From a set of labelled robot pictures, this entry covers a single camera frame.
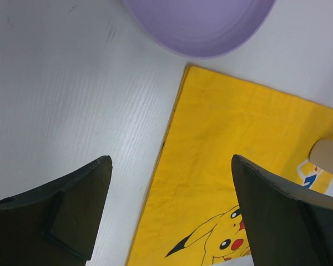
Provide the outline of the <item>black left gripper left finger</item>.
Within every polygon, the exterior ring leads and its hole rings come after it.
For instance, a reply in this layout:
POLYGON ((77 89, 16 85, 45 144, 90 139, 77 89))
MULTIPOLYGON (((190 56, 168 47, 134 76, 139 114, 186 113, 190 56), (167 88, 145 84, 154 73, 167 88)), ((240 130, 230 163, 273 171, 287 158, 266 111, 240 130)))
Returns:
POLYGON ((56 180, 0 200, 0 265, 86 265, 112 177, 101 156, 56 180))

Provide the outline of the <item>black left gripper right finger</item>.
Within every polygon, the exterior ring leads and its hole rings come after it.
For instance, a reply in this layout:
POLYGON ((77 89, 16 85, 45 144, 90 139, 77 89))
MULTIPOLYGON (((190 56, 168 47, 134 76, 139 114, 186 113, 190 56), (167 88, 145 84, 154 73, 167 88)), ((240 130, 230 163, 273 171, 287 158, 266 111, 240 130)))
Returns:
POLYGON ((231 159, 254 265, 333 265, 333 197, 231 159))

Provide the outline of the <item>yellow Pikachu placemat cloth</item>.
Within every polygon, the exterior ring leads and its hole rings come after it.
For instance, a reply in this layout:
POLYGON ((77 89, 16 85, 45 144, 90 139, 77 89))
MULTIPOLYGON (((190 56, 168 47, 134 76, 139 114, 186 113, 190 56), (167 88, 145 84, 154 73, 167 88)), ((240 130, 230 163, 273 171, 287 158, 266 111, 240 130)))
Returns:
POLYGON ((332 108, 188 65, 127 264, 250 262, 232 157, 325 193, 333 176, 309 161, 319 139, 333 140, 332 108))

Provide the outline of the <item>lilac plastic plate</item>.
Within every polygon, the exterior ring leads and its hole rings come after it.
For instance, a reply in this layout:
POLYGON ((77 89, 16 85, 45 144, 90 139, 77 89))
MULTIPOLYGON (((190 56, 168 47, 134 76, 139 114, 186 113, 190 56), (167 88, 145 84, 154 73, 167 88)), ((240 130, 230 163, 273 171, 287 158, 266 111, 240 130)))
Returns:
POLYGON ((132 17, 156 43, 188 58, 209 59, 246 43, 273 0, 128 0, 132 17))

